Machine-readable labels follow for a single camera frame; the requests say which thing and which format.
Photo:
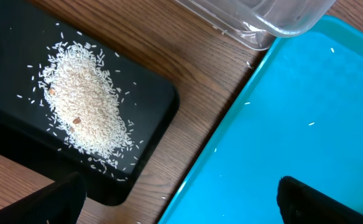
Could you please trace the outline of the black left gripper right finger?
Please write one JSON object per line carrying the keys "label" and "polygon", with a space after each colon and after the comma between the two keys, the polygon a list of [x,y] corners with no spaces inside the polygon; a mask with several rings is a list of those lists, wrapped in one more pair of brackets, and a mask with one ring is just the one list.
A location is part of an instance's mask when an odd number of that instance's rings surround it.
{"label": "black left gripper right finger", "polygon": [[284,224],[363,224],[363,215],[291,177],[282,177],[277,205]]}

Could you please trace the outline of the pile of white rice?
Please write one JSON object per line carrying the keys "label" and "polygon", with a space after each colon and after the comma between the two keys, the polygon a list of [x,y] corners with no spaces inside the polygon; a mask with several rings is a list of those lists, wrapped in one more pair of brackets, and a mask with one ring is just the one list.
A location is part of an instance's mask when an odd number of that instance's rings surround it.
{"label": "pile of white rice", "polygon": [[139,148],[133,140],[135,123],[121,116],[125,93],[114,86],[111,72],[104,69],[103,50],[89,42],[60,40],[47,46],[47,66],[39,63],[31,76],[32,91],[42,90],[30,104],[47,107],[48,131],[65,132],[63,143],[86,155],[88,164],[117,182],[125,183],[138,157],[126,162],[125,156]]}

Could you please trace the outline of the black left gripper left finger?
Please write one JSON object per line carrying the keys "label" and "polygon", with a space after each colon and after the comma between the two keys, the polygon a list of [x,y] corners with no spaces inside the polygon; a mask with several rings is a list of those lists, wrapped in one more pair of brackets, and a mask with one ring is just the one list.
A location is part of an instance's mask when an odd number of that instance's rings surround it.
{"label": "black left gripper left finger", "polygon": [[74,172],[0,209],[0,224],[76,224],[86,198],[85,180]]}

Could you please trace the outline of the black tray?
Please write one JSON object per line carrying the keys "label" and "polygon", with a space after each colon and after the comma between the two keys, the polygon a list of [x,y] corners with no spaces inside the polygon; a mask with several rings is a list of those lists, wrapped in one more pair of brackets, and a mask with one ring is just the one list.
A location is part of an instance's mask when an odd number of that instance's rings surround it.
{"label": "black tray", "polygon": [[[109,71],[131,146],[105,159],[71,145],[44,98],[58,48],[88,47]],[[0,1],[0,155],[53,180],[79,172],[89,198],[123,203],[180,104],[166,79],[26,1]]]}

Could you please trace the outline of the clear bin lid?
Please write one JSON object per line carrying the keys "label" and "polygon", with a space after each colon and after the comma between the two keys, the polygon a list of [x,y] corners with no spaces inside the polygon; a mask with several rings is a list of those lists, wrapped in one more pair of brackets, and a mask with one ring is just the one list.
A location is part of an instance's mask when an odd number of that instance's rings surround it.
{"label": "clear bin lid", "polygon": [[252,50],[267,50],[275,40],[249,18],[249,10],[263,1],[177,0],[182,6]]}

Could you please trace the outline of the teal plastic tray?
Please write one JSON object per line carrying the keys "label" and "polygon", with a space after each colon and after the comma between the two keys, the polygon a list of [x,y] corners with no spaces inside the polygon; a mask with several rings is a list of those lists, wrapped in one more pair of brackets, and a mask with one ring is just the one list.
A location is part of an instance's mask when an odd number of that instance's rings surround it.
{"label": "teal plastic tray", "polygon": [[363,33],[324,16],[275,40],[161,223],[281,223],[292,176],[363,214]]}

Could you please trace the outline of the clear plastic bin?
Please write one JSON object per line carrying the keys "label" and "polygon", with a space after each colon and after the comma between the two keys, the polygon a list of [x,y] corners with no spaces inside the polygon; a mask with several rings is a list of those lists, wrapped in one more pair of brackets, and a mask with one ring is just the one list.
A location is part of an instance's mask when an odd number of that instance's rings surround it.
{"label": "clear plastic bin", "polygon": [[310,30],[335,0],[227,0],[263,1],[249,10],[248,18],[277,37],[293,37]]}

